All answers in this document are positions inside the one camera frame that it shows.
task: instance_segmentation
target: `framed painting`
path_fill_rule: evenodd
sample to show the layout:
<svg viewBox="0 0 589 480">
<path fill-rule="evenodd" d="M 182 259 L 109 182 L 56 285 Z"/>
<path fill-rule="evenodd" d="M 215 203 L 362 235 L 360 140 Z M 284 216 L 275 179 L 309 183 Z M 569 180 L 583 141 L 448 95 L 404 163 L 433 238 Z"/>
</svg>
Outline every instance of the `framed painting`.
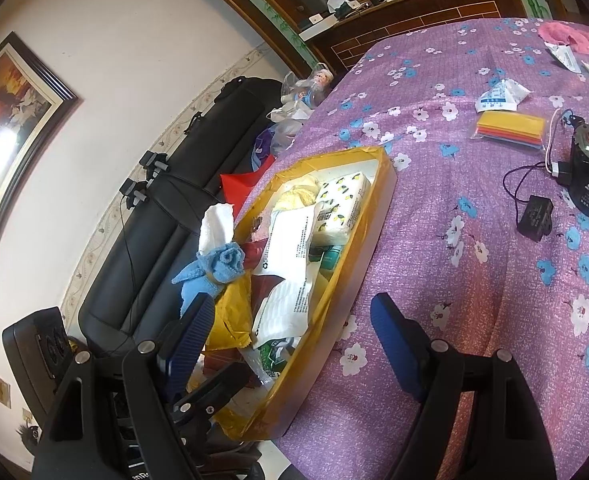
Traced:
<svg viewBox="0 0 589 480">
<path fill-rule="evenodd" d="M 0 235 L 22 181 L 77 97 L 12 32 L 0 44 Z"/>
</svg>

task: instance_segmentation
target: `black leather sofa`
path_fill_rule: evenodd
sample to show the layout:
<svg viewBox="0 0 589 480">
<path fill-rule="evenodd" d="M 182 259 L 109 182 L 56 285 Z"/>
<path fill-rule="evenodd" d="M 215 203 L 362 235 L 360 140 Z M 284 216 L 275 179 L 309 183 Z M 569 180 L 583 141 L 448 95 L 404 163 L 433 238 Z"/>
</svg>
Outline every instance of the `black leather sofa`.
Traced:
<svg viewBox="0 0 589 480">
<path fill-rule="evenodd" d="M 187 130 L 168 164 L 195 186 L 167 176 L 153 181 L 146 192 L 154 200 L 134 208 L 79 310 L 97 356 L 154 340 L 178 319 L 181 286 L 171 279 L 194 260 L 201 219 L 216 202 L 208 193 L 221 196 L 220 174 L 252 171 L 255 138 L 271 124 L 266 114 L 280 106 L 280 91 L 275 80 L 235 79 Z"/>
</svg>

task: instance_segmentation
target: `open box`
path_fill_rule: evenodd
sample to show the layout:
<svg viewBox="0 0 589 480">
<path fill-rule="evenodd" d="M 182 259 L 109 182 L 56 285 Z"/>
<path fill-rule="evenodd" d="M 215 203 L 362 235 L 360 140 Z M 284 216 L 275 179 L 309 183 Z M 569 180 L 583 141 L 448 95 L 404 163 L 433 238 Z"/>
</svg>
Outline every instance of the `open box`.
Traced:
<svg viewBox="0 0 589 480">
<path fill-rule="evenodd" d="M 334 274 L 311 313 L 308 331 L 252 416 L 242 416 L 229 408 L 223 408 L 216 415 L 217 422 L 232 439 L 271 440 L 287 431 L 321 373 L 356 300 L 383 228 L 397 174 L 385 150 L 378 147 L 354 148 L 304 158 L 289 170 L 274 175 L 235 229 L 236 242 L 242 244 L 249 240 L 255 218 L 276 202 L 294 179 L 311 174 L 319 182 L 327 182 L 358 171 L 362 171 L 370 181 L 370 190 L 363 200 L 361 212 Z"/>
</svg>

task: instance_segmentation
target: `blue towel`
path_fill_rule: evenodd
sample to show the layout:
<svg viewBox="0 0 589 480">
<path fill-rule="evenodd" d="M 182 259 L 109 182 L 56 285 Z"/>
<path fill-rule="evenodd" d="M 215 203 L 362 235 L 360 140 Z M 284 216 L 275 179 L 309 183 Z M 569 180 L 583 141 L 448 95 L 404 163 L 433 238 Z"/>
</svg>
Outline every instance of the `blue towel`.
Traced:
<svg viewBox="0 0 589 480">
<path fill-rule="evenodd" d="M 199 292 L 206 292 L 212 299 L 216 299 L 226 283 L 240 278 L 243 275 L 245 257 L 245 253 L 236 242 L 225 244 L 207 254 L 197 254 L 196 260 L 172 280 L 174 284 L 183 282 L 181 316 L 186 313 Z"/>
</svg>

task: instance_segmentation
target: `white wall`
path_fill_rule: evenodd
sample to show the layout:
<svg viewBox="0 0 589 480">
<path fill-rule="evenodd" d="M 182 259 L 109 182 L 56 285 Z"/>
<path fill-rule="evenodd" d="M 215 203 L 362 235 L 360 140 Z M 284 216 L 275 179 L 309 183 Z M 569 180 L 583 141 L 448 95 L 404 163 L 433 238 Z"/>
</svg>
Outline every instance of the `white wall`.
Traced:
<svg viewBox="0 0 589 480">
<path fill-rule="evenodd" d="M 222 0 L 6 0 L 14 30 L 81 103 L 40 158 L 0 242 L 0 453 L 30 468 L 25 403 L 2 330 L 60 304 L 98 219 L 142 153 L 213 79 L 261 43 Z"/>
</svg>

